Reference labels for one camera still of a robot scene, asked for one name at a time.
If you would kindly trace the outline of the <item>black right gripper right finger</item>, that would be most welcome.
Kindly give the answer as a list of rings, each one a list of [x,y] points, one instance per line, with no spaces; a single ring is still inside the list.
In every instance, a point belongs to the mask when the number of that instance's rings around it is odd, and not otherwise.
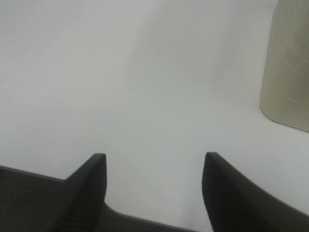
[[[202,195],[215,232],[307,232],[308,215],[267,193],[216,152],[205,156]]]

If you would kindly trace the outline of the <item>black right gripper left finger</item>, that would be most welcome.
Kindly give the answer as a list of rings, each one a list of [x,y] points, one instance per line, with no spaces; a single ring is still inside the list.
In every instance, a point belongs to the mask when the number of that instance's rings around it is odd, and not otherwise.
[[[16,232],[92,232],[107,188],[105,154],[94,154],[65,181],[18,212]]]

